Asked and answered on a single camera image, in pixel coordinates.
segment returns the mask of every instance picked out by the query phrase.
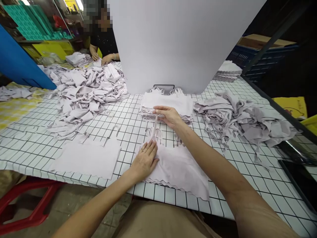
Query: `white table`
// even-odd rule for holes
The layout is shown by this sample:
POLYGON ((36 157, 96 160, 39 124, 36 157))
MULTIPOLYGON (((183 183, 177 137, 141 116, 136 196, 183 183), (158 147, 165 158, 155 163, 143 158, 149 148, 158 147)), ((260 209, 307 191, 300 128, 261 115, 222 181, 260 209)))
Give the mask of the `white table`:
MULTIPOLYGON (((208 99, 215 96, 216 92, 231 90, 233 94, 242 99, 249 99, 258 105, 274 110, 269 102, 262 98, 246 81, 236 80, 233 83, 211 81, 204 93, 191 95, 194 100, 208 99)), ((107 110, 115 112, 114 117, 98 115, 95 119, 85 123, 81 130, 89 132, 90 139, 104 140, 115 125, 121 125, 118 139, 121 141, 121 152, 116 163, 111 180, 82 175, 79 173, 52 173, 48 169, 52 161, 57 158, 63 148, 64 140, 57 141, 46 132, 39 134, 37 139, 14 139, 20 133, 19 126, 43 126, 55 120, 57 97, 44 99, 37 108, 21 118, 0 133, 3 138, 12 138, 0 142, 0 169, 14 170, 25 175, 31 175, 57 181, 82 184, 85 186, 108 187, 124 171, 126 171, 134 158, 136 145, 142 144, 145 138, 145 129, 153 126, 138 115, 140 101, 143 95, 130 95, 129 98, 109 105, 107 110)), ((166 146, 173 146, 176 139, 175 133, 166 124, 160 123, 162 138, 166 146)), ((236 138, 229 143, 229 150, 222 152, 221 146, 204 132, 203 117, 196 114, 193 130, 210 146, 224 155, 250 182, 257 192, 267 201, 274 211, 290 225, 300 236, 312 237, 317 230, 317 216, 312 214, 296 192, 294 186, 287 178, 277 160, 286 158, 286 155, 277 147, 261 146, 261 160, 266 160, 271 165, 268 172, 262 166, 254 164, 254 146, 244 138, 236 138)), ((317 151, 316 145, 304 136, 297 136, 296 140, 306 148, 317 151)), ((310 168, 310 173, 317 179, 317 168, 310 168)), ((211 213, 220 217, 233 219, 225 198, 212 181, 209 181, 209 202, 196 198, 193 195, 175 190, 173 188, 141 182, 132 187, 128 193, 145 197, 159 202, 211 213)))

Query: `blue crate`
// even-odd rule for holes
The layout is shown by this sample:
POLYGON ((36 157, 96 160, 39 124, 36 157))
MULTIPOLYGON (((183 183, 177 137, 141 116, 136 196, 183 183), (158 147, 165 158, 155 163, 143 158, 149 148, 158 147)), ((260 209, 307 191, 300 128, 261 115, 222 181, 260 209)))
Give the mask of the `blue crate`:
MULTIPOLYGON (((245 76, 252 82, 258 82, 270 68, 274 67, 275 64, 297 47, 297 44, 293 44, 267 50, 258 62, 245 73, 245 76)), ((250 47, 236 45, 227 60, 232 60, 233 63, 243 69, 259 51, 250 47)))

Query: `fabric pile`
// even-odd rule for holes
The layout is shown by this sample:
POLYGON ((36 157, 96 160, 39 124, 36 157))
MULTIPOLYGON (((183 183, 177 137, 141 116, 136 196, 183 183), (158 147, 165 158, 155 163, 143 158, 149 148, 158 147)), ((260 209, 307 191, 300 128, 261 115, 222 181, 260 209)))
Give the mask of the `fabric pile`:
POLYGON ((231 91, 216 95, 197 102, 194 110, 204 114, 205 130, 225 147, 228 147, 226 140, 230 141, 238 134, 257 146, 261 142, 275 146, 297 133, 276 110, 258 108, 251 101, 239 99, 231 91))
POLYGON ((202 200, 209 200, 208 177, 197 164, 184 144, 174 148, 165 147, 157 139, 160 129, 157 126, 157 116, 154 127, 147 131, 145 141, 157 141, 159 159, 153 172, 145 178, 145 182, 168 186, 192 194, 202 200))
POLYGON ((194 120, 193 100, 190 96, 186 96, 180 88, 175 88, 170 92, 170 95, 163 95, 164 91, 154 87, 150 93, 145 93, 141 101, 139 114, 144 119, 153 121, 153 107, 164 105, 175 108, 182 120, 191 124, 194 120))
POLYGON ((17 98, 32 98, 32 92, 28 88, 10 88, 7 89, 6 87, 0 87, 0 101, 8 101, 10 99, 17 99, 17 98))
POLYGON ((66 61, 74 67, 83 67, 92 62, 92 58, 88 54, 82 54, 80 52, 75 52, 70 56, 66 56, 66 61))
POLYGON ((79 127, 96 115, 109 115, 105 105, 127 98, 122 71, 109 63, 104 67, 72 69, 51 65, 39 67, 57 85, 50 96, 59 95, 59 117, 48 126, 57 139, 73 137, 79 127))
POLYGON ((226 60, 213 77, 213 80, 233 82, 240 77, 241 73, 242 69, 239 66, 232 63, 231 60, 226 60))

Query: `white partition board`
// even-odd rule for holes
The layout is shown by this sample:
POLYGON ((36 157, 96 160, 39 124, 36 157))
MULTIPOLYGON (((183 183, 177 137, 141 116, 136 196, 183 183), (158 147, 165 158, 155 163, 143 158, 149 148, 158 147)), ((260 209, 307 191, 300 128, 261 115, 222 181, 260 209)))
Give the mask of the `white partition board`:
POLYGON ((109 1, 128 92, 173 84, 202 93, 265 2, 109 1))

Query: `woman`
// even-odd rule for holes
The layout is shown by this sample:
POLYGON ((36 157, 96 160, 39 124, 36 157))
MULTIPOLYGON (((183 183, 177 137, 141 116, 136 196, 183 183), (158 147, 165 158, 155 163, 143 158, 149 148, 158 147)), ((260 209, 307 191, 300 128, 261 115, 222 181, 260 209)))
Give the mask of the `woman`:
POLYGON ((100 19, 97 20, 90 36, 89 49, 94 61, 99 59, 98 48, 102 53, 102 65, 108 64, 112 60, 120 60, 115 35, 106 8, 101 9, 100 19))
MULTIPOLYGON (((156 106, 154 109, 154 114, 164 115, 162 120, 177 133, 198 165, 220 189, 234 215, 240 237, 299 237, 229 161, 182 121, 174 108, 156 106)), ((145 143, 131 167, 76 212, 53 237, 91 237, 120 197, 154 170, 158 162, 154 159, 157 149, 156 142, 145 143)), ((113 237, 220 236, 187 209, 134 199, 113 237)))

